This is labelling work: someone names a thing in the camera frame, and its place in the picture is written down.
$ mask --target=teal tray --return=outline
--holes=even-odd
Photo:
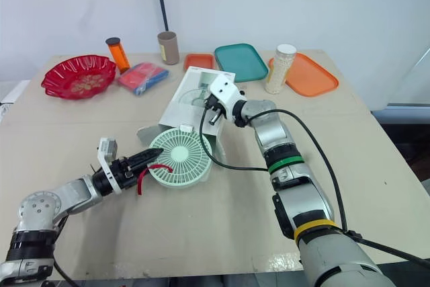
[[[249,44],[218,47],[215,58],[222,71],[236,73],[235,82],[260,80],[267,75],[266,64]]]

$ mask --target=red plastic bowl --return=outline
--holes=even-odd
[[[106,90],[115,79],[115,68],[108,57],[77,56],[50,69],[41,86],[52,97],[86,99]]]

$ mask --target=red wire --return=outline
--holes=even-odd
[[[164,164],[154,164],[151,165],[143,170],[142,173],[140,173],[139,178],[137,179],[137,194],[142,195],[142,182],[143,177],[148,173],[149,169],[156,169],[156,168],[167,168],[167,171],[171,173],[173,169],[170,166],[164,165]]]

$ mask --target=small orange tray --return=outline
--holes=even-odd
[[[269,61],[269,68],[273,68],[273,58]],[[286,83],[296,93],[305,97],[316,97],[339,86],[339,81],[334,75],[301,53],[296,54],[288,71]]]
[[[183,70],[188,67],[203,67],[205,69],[214,69],[214,56],[212,54],[188,54],[183,63]]]

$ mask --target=yellow ring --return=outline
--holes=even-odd
[[[305,224],[300,225],[295,231],[294,231],[294,240],[296,243],[298,243],[297,238],[303,231],[306,231],[308,229],[311,229],[313,227],[317,227],[319,225],[330,225],[332,227],[338,227],[336,223],[334,223],[332,220],[328,220],[326,218],[322,220],[314,220],[307,222]]]

